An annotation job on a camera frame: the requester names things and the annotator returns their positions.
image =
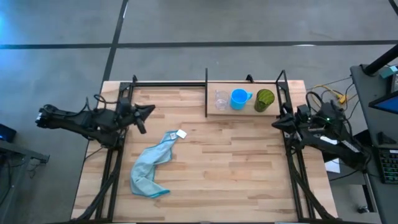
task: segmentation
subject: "desk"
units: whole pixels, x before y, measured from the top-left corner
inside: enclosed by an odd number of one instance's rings
[[[373,145],[378,146],[376,134],[380,131],[398,141],[398,132],[396,131],[398,115],[368,106],[370,101],[386,94],[387,81],[379,76],[369,77],[363,73],[352,72],[353,69],[358,68],[352,67],[351,73]],[[368,170],[371,174],[379,175],[374,159],[370,161]],[[383,184],[378,177],[369,176],[369,179],[381,221],[385,224],[397,223],[398,185]]]
[[[101,94],[115,101],[119,85],[104,82]],[[305,103],[302,80],[289,81],[289,89],[294,108]],[[155,104],[156,109],[145,122],[146,134],[134,126],[127,133],[114,222],[297,221],[282,134],[271,127],[275,116],[206,118],[203,87],[137,87],[132,99]],[[188,135],[175,143],[172,161],[158,166],[155,176],[171,193],[157,199],[133,195],[129,179],[134,161],[172,129]],[[90,142],[86,153],[98,148],[97,142]],[[337,217],[321,152],[308,147],[303,156],[310,188]],[[81,215],[98,193],[105,157],[103,150],[83,164],[72,218]],[[305,210],[303,193],[300,198]]]

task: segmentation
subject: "monitor screen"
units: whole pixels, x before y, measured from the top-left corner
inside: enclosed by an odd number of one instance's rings
[[[398,114],[398,91],[370,102],[370,107]]]

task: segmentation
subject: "concrete floor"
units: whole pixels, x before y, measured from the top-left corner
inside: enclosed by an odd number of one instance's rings
[[[111,43],[122,0],[0,1],[1,44]],[[398,17],[388,0],[199,1],[130,0],[120,43],[194,41],[397,40]],[[307,88],[348,77],[391,45],[118,49],[110,80],[273,80],[282,69]],[[87,141],[63,130],[35,126],[50,103],[77,111],[100,91],[109,49],[0,50],[0,123],[18,131],[16,143],[50,154],[46,167],[24,180],[15,223],[69,219]],[[345,91],[351,80],[331,87]],[[349,104],[348,112],[356,103]],[[361,107],[354,133],[366,129]],[[379,223],[359,215],[363,195],[332,185],[340,218]]]

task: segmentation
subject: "wooden tabletop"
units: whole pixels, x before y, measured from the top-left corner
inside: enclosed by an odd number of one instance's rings
[[[119,84],[104,82],[101,94],[107,101],[116,100]],[[302,80],[289,81],[289,89],[294,108],[305,103]],[[204,92],[203,87],[134,89],[134,103],[155,104],[156,109],[145,122],[146,134],[135,126],[127,133],[114,222],[297,221],[282,134],[271,127],[275,116],[205,118]],[[175,143],[172,160],[157,166],[155,175],[155,182],[170,193],[156,199],[133,195],[129,180],[134,161],[174,129],[187,136]],[[87,154],[98,148],[90,142]],[[306,147],[303,156],[312,192],[337,217],[321,152]],[[84,163],[72,218],[98,193],[105,158],[102,150]],[[306,213],[302,192],[300,198]]]

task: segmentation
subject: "clear plastic cup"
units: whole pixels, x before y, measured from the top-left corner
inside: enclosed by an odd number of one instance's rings
[[[225,91],[216,90],[216,108],[225,110],[229,105],[229,94]]]

